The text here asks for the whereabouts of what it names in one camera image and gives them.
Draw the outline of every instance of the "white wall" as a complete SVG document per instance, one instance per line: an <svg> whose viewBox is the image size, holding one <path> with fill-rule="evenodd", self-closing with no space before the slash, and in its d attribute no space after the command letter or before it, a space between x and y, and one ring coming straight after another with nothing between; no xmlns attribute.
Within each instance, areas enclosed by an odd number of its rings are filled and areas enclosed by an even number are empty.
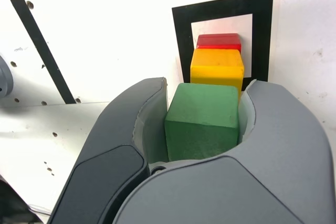
<svg viewBox="0 0 336 224"><path fill-rule="evenodd" d="M32 14L73 96L80 97L83 103L93 103L111 101L137 81L157 76L167 77L171 101L176 86L182 80L179 61L176 62L179 53L171 8L208 0L30 1L35 6ZM273 29L274 47L269 66L269 81L283 85L317 116L330 138L333 151L336 151L335 13L336 0L279 0L274 16L277 26ZM13 107L24 109L40 105L41 101L48 104L63 104L63 101L47 70L41 68L43 63L9 0L0 0L0 53L8 63L17 63L16 68L11 67L15 80L13 93L0 101L1 129L16 133L16 123L10 120L15 111ZM14 98L20 99L20 103L16 103ZM97 106L99 111L104 105ZM52 118L55 115L45 108L29 107L24 110L27 124L34 121L32 134L39 135L38 129L43 129L41 132L49 136L54 126L59 124L54 120L55 125L39 128L43 121L37 120L38 116ZM57 118L64 111L55 110ZM97 114L87 113L86 116L89 122L94 122ZM82 125L83 121L73 121L72 124ZM92 125L85 124L86 131L90 127ZM76 127L71 129L73 134L78 130ZM26 137L22 134L0 135L0 146L11 139L23 138ZM71 141L70 136L64 136L64 139L65 142ZM79 141L76 151L54 140L46 137L45 145L56 144L57 148L72 157L69 159L71 162L58 164L61 177L66 178L85 137L82 142ZM34 141L28 142L25 148L36 148L34 144ZM37 166L35 161L40 157L43 162L43 156L50 152L50 148L47 151L42 145L37 148L38 158L27 165L34 171L32 174L40 174L41 177L38 180L30 178L35 182L33 192L38 195L35 201L34 194L29 194L24 187L27 180L19 179L22 175L17 171L18 164L13 167L6 164L5 167L1 160L0 173L16 185L18 193L28 203L52 208L65 180L57 180L58 186L53 187L57 187L56 190L46 186L50 179L55 178L47 177L45 167ZM51 150L53 162L61 153L57 148ZM19 160L20 156L15 155L15 159ZM25 156L24 161L29 162L29 158ZM25 173L24 176L29 178L30 175Z"/></svg>

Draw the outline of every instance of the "green block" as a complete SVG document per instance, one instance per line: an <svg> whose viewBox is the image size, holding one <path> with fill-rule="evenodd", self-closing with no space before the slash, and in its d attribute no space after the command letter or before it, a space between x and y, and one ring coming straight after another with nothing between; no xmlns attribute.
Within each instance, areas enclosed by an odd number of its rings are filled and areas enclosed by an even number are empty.
<svg viewBox="0 0 336 224"><path fill-rule="evenodd" d="M164 122L170 161L203 159L237 145L238 90L181 83Z"/></svg>

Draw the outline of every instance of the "dark gray plastic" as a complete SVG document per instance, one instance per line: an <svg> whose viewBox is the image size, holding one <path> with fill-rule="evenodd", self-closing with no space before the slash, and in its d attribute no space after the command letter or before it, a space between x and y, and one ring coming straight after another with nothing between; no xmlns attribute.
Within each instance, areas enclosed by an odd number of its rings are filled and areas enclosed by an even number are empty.
<svg viewBox="0 0 336 224"><path fill-rule="evenodd" d="M162 171L125 201L114 224L299 224L231 157Z"/></svg>
<svg viewBox="0 0 336 224"><path fill-rule="evenodd" d="M13 85L11 70L0 54L0 99L11 93Z"/></svg>
<svg viewBox="0 0 336 224"><path fill-rule="evenodd" d="M256 81L245 93L256 111L237 159L304 223L336 223L333 162L315 116L284 87Z"/></svg>
<svg viewBox="0 0 336 224"><path fill-rule="evenodd" d="M157 136L148 141L162 146L155 141L162 141L163 128L147 124L158 119L163 125L164 108L164 78L143 80L115 98L93 126L48 223L111 223L126 196L150 175L135 143ZM167 152L160 151L162 159L155 158L166 161Z"/></svg>
<svg viewBox="0 0 336 224"><path fill-rule="evenodd" d="M336 223L333 162L320 123L282 86L256 81L243 95L241 144L150 177L114 223Z"/></svg>

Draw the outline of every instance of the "white panel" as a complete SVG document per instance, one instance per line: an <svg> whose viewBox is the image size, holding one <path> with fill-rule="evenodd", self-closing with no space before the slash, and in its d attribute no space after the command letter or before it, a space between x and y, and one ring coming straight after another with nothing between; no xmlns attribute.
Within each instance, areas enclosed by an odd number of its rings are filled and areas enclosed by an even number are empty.
<svg viewBox="0 0 336 224"><path fill-rule="evenodd" d="M0 174L27 204L53 209L88 133L107 104L1 109Z"/></svg>
<svg viewBox="0 0 336 224"><path fill-rule="evenodd" d="M10 0L0 0L0 55L14 79L13 91L0 99L0 107L41 105L42 101L64 104Z"/></svg>
<svg viewBox="0 0 336 224"><path fill-rule="evenodd" d="M252 63L252 14L219 18L191 24L194 48L201 34L239 34L242 44L241 58L244 63L244 77L251 77Z"/></svg>

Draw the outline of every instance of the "black stripe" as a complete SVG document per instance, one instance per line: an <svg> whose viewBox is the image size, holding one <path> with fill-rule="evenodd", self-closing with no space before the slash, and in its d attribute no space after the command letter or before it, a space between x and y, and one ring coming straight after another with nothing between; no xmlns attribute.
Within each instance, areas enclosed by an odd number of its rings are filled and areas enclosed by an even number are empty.
<svg viewBox="0 0 336 224"><path fill-rule="evenodd" d="M76 103L25 0L10 0L66 104Z"/></svg>

